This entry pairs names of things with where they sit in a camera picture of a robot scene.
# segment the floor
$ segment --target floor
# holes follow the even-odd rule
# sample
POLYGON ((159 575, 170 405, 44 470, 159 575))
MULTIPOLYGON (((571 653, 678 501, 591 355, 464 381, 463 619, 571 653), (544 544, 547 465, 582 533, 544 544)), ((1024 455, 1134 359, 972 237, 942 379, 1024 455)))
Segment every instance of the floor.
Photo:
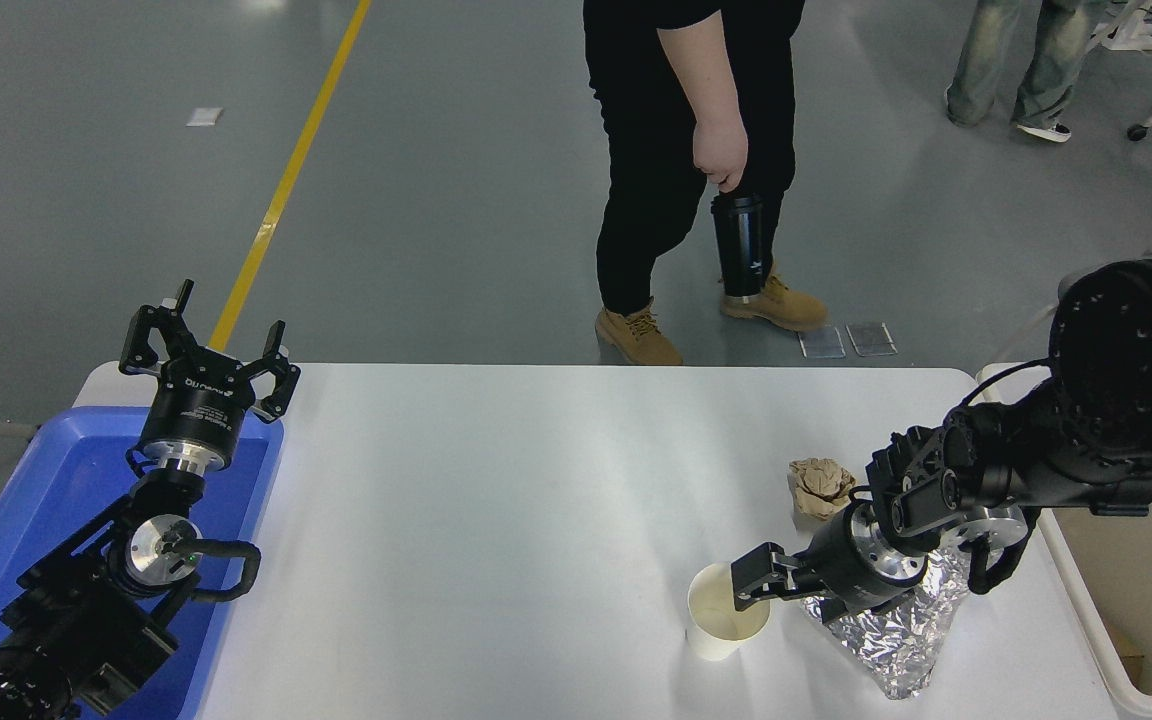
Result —
MULTIPOLYGON (((0 10, 0 420, 38 424, 122 350, 141 304, 197 287, 214 327, 346 24, 348 0, 0 10), (192 108, 221 106, 214 128, 192 108)), ((1152 245, 1152 53, 1094 51, 1063 146, 1007 127, 1037 9, 982 126, 943 118, 973 3, 810 3, 795 38, 799 175, 778 247, 839 326, 900 353, 804 359, 717 311, 713 229, 658 265, 696 365, 975 370, 1066 273, 1152 245)), ((294 361, 617 363, 594 340, 607 151, 579 3, 376 0, 228 351, 275 319, 294 361)), ((0 438, 0 488, 23 452, 0 438)))

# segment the yellow floor line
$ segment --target yellow floor line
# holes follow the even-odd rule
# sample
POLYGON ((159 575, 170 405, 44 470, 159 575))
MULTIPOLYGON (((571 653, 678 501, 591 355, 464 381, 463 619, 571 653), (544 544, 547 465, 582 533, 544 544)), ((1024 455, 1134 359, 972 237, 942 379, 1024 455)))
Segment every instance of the yellow floor line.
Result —
POLYGON ((274 191, 274 199, 270 202, 270 210, 265 211, 265 219, 260 222, 260 229, 256 233, 251 250, 247 252, 247 260, 243 260, 242 270, 238 270, 238 279, 229 290, 229 300, 225 302, 225 310, 221 310, 220 319, 215 320, 215 329, 211 332, 211 340, 207 341, 207 346, 214 350, 223 353, 225 347, 229 344, 229 335, 234 332, 234 324, 238 321, 238 313, 242 313, 247 294, 251 291, 256 272, 260 270, 262 260, 265 259, 265 251, 270 250, 270 242, 274 240, 278 220, 283 217, 287 199, 291 197, 296 177, 301 174, 301 167, 305 165, 305 156, 310 154, 310 146, 314 144, 314 136, 319 132, 323 114, 326 113, 328 104, 332 103, 332 94, 335 92, 340 73, 344 69, 349 51, 353 50, 353 41, 358 37, 358 28, 362 26, 362 18, 366 17, 370 6, 371 0, 358 0, 357 9, 353 13, 353 18, 349 18, 344 37, 340 38, 340 46, 335 58, 332 59, 328 77, 324 78, 323 88, 319 88, 319 97, 314 100, 310 118, 305 120, 305 127, 301 128, 296 150, 293 150, 291 159, 287 161, 283 177, 278 181, 278 190, 274 191))

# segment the blue bin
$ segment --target blue bin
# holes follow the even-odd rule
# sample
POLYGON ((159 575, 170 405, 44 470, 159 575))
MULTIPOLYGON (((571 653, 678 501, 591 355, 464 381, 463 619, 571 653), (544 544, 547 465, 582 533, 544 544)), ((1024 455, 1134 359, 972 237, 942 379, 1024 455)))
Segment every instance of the blue bin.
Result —
MULTIPOLYGON (((145 407, 78 407, 51 419, 29 444, 0 497, 0 612, 22 592, 15 579, 29 566, 136 482, 123 455, 141 437, 146 414, 145 407)), ((189 511, 204 537, 251 541, 282 441, 282 424, 247 416, 233 464, 206 475, 205 495, 189 511)), ((204 559, 200 588, 229 588, 241 569, 238 560, 204 559)), ((270 581, 258 578, 253 592, 263 582, 270 581)), ((168 626, 179 651, 111 719, 191 719, 228 615, 228 602, 188 602, 168 626)), ((0 641, 6 635, 0 623, 0 641)))

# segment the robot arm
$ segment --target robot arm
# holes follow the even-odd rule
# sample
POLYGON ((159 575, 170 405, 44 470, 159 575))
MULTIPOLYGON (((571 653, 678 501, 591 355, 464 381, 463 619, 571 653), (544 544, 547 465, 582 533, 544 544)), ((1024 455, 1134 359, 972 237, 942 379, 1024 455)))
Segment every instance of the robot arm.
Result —
POLYGON ((1152 502, 1152 259, 1084 276, 1053 319, 1052 378, 1015 406, 955 407, 938 429, 892 437, 851 501, 787 556, 765 543, 732 564, 737 611, 827 598, 824 619, 886 611, 938 547, 972 553, 969 585, 1010 577, 1043 507, 1146 515, 1152 502), (1001 551, 990 562, 991 553, 1001 551))
POLYGON ((243 365, 200 347, 184 325, 194 283, 175 300, 142 306, 119 369, 159 378, 154 403, 128 464, 139 478, 20 575, 22 594, 0 620, 0 720, 76 717, 77 700, 107 715, 177 650, 168 623, 184 602, 228 602, 250 591, 260 551, 248 541, 205 539, 189 521, 204 495, 204 473, 229 465, 247 410, 271 423, 282 416, 300 369, 289 364, 283 324, 270 329, 264 355, 243 365), (159 331, 168 359, 150 346, 159 331), (275 377, 257 402, 251 379, 275 377), (134 458, 141 453, 142 461, 134 458), (234 588, 202 589, 200 556, 243 560, 234 588), (151 611, 138 602, 161 597, 151 611))

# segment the crumpled paper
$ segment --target crumpled paper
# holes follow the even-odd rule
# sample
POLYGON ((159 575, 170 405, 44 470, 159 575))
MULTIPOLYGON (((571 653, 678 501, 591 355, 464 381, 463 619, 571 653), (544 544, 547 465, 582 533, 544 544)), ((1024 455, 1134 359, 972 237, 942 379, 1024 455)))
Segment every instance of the crumpled paper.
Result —
MULTIPOLYGON (((954 548, 927 555, 927 575, 914 598, 882 615, 862 612, 826 628, 865 666, 892 700, 916 697, 931 680, 954 614, 968 594, 970 556, 954 548)), ((803 609, 820 621, 820 598, 809 597, 803 609)))
POLYGON ((856 478, 827 457, 808 457, 790 462, 794 506, 816 520, 828 520, 847 507, 847 491, 856 487, 856 478))

